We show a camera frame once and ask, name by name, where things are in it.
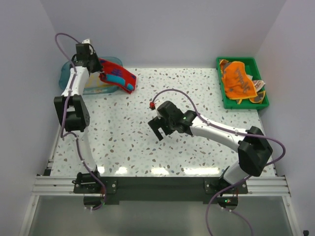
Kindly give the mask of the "yellow grey patterned towel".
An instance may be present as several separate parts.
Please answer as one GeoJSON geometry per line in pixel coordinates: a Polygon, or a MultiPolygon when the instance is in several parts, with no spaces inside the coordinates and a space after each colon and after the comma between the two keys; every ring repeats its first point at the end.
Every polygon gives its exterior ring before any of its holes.
{"type": "Polygon", "coordinates": [[[99,78],[99,73],[92,73],[85,84],[85,90],[93,90],[93,89],[111,91],[111,90],[117,90],[118,87],[101,81],[99,78]]]}

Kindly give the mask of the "red patterned towel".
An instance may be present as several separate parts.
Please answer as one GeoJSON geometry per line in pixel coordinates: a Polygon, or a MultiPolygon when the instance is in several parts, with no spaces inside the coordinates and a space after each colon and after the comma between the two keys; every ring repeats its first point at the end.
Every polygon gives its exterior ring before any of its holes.
{"type": "Polygon", "coordinates": [[[99,79],[102,82],[119,86],[129,94],[135,90],[137,77],[134,74],[106,59],[99,58],[99,61],[102,65],[102,72],[99,74],[99,79]]]}

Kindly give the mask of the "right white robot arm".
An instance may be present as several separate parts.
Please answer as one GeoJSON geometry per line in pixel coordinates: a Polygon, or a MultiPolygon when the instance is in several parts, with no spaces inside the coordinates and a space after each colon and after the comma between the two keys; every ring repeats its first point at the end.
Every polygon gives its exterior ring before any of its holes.
{"type": "Polygon", "coordinates": [[[232,192],[237,183],[248,176],[261,175],[273,153],[262,131],[252,126],[250,129],[237,129],[211,121],[196,111],[182,112],[171,101],[150,102],[151,110],[157,116],[148,122],[159,140],[163,135],[174,132],[203,137],[222,144],[238,154],[238,161],[228,166],[214,187],[225,193],[232,192]]]}

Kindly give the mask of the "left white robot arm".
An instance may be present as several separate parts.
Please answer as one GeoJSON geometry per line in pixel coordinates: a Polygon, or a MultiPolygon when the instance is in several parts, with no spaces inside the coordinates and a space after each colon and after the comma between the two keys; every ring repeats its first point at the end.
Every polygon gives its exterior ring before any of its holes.
{"type": "Polygon", "coordinates": [[[96,194],[103,191],[102,180],[92,155],[88,137],[90,114],[83,99],[85,84],[90,74],[100,70],[97,54],[84,40],[76,44],[76,54],[69,60],[69,80],[60,96],[54,98],[54,105],[61,125],[61,137],[72,136],[81,169],[74,184],[74,193],[96,194]]]}

